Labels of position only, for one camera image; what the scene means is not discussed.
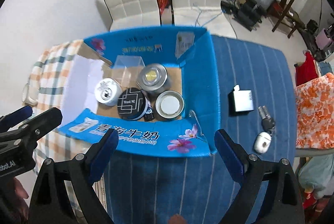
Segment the person hand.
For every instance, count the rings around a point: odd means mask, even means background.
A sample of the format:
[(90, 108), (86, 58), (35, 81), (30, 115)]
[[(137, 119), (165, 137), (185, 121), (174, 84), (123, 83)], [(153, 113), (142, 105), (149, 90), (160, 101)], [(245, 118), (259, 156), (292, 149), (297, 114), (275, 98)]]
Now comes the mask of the person hand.
[(179, 214), (172, 215), (168, 224), (187, 224), (187, 221)]

